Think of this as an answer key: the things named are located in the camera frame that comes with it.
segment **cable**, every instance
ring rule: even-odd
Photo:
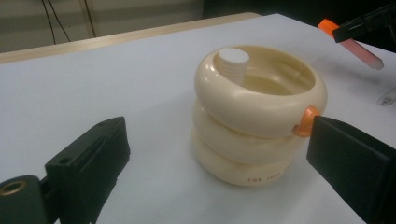
[[[67,35],[66,30],[64,29],[64,27],[62,26],[61,22],[59,21],[58,15],[56,15],[55,8],[53,8],[53,5],[52,5],[51,1],[50,1],[50,0],[48,0],[48,1],[49,1],[50,7],[52,8],[53,15],[54,15],[55,18],[56,18],[56,21],[59,23],[59,26],[61,26],[62,30],[64,31],[64,34],[66,35],[67,40],[70,42],[70,38],[69,38],[69,36]]]
[[[56,45],[55,33],[53,33],[53,27],[52,27],[52,23],[50,22],[50,15],[49,15],[49,12],[47,11],[47,7],[46,7],[46,4],[44,3],[44,0],[41,0],[41,2],[43,3],[44,9],[46,9],[47,20],[49,21],[49,27],[50,27],[50,31],[51,31],[51,33],[52,33],[53,44]]]

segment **wooden table edge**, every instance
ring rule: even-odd
[[[205,19],[199,21],[188,21],[188,22],[166,25],[161,27],[149,28],[145,30],[132,31],[117,35],[101,36],[101,37],[84,39],[70,43],[59,44],[59,45],[51,45],[46,47],[34,48],[34,49],[23,49],[23,50],[5,52],[5,53],[0,53],[0,64],[19,62],[29,59],[47,57],[47,56],[76,52],[76,51],[83,51],[87,49],[98,49],[105,46],[148,38],[156,35],[166,35],[181,31],[188,31],[188,30],[199,29],[209,26],[221,25],[229,22],[244,21],[258,17],[260,17],[259,14],[247,12],[247,13],[216,17],[212,19]]]

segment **dark background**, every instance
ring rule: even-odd
[[[391,0],[205,0],[204,18],[254,12],[260,15],[279,13],[297,21],[318,26],[323,19],[342,24],[370,13],[392,2]],[[366,44],[396,52],[390,30],[381,28],[367,35],[355,38]]]

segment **white table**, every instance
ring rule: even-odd
[[[44,177],[44,164],[91,126],[124,116],[132,159],[98,223],[363,223],[308,164],[307,145],[262,188],[224,183],[192,156],[195,69],[210,51],[234,44],[308,62],[328,87],[324,116],[396,147],[396,104],[376,103],[396,86],[396,55],[366,46],[385,64],[372,70],[318,28],[275,14],[1,64],[0,182]]]

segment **cream plastic ring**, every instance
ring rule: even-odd
[[[226,128],[195,102],[193,122],[201,139],[220,155],[246,164],[268,164],[290,159],[305,142],[295,135],[283,138],[258,138]]]
[[[212,151],[201,141],[198,133],[191,132],[194,156],[215,177],[241,186],[260,186],[280,178],[291,159],[267,165],[247,165],[230,161]]]
[[[232,83],[216,69],[213,60],[219,50],[201,61],[194,80],[197,97],[217,121],[248,135],[285,137],[294,134],[309,106],[323,112],[326,87],[308,64],[275,49],[229,48],[249,55],[246,88]],[[246,85],[259,85],[268,92],[254,91]]]

